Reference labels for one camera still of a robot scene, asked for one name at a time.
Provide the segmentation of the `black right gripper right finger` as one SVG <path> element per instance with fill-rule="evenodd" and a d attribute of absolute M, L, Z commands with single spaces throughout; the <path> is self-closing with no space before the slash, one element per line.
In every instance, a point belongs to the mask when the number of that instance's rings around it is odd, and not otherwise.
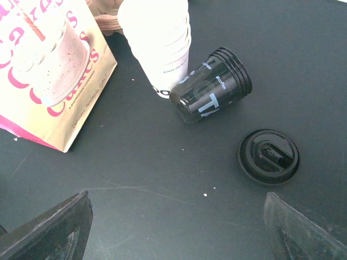
<path fill-rule="evenodd" d="M 274 259 L 346 259 L 346 229 L 268 192 L 264 222 Z"/>

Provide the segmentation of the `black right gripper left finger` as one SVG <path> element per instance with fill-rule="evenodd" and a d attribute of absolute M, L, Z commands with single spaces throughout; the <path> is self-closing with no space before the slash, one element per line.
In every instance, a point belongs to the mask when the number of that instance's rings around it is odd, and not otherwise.
<path fill-rule="evenodd" d="M 87 191 L 12 232 L 1 228 L 1 259 L 83 259 L 93 221 Z"/>

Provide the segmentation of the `cream paper bag pink sides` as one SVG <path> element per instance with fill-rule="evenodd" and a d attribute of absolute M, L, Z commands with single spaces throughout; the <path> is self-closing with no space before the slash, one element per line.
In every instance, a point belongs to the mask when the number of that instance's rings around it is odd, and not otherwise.
<path fill-rule="evenodd" d="M 1 129 L 69 150 L 117 66 L 102 1 L 1 1 Z"/>

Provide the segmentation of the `black lid stack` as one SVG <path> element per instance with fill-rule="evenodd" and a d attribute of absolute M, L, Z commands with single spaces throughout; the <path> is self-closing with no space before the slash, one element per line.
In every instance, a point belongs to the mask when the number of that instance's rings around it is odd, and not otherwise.
<path fill-rule="evenodd" d="M 251 79 L 242 62 L 225 47 L 173 87 L 169 98 L 186 123 L 198 122 L 252 92 Z"/>

